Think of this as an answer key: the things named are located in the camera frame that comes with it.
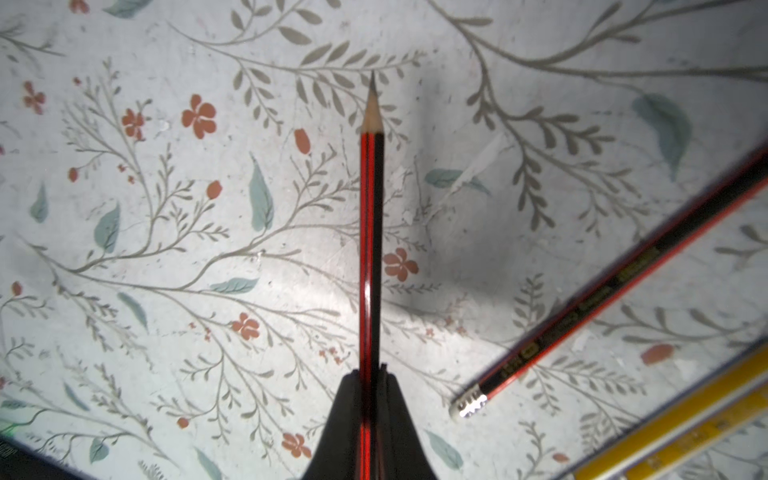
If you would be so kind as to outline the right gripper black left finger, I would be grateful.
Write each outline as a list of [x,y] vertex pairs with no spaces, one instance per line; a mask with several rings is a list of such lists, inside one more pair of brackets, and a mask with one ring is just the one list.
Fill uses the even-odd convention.
[[358,479],[362,387],[359,371],[345,375],[304,480]]

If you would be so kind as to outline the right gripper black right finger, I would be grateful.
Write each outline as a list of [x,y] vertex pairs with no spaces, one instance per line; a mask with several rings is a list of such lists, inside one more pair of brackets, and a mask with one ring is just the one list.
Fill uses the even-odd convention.
[[382,364],[377,378],[379,479],[435,480],[396,377]]

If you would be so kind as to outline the blue red pencil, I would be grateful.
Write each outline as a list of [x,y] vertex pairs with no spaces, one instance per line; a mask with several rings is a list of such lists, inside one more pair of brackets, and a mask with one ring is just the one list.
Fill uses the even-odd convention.
[[453,401],[450,416],[467,418],[476,414],[576,330],[766,186],[767,147],[763,145],[524,336]]

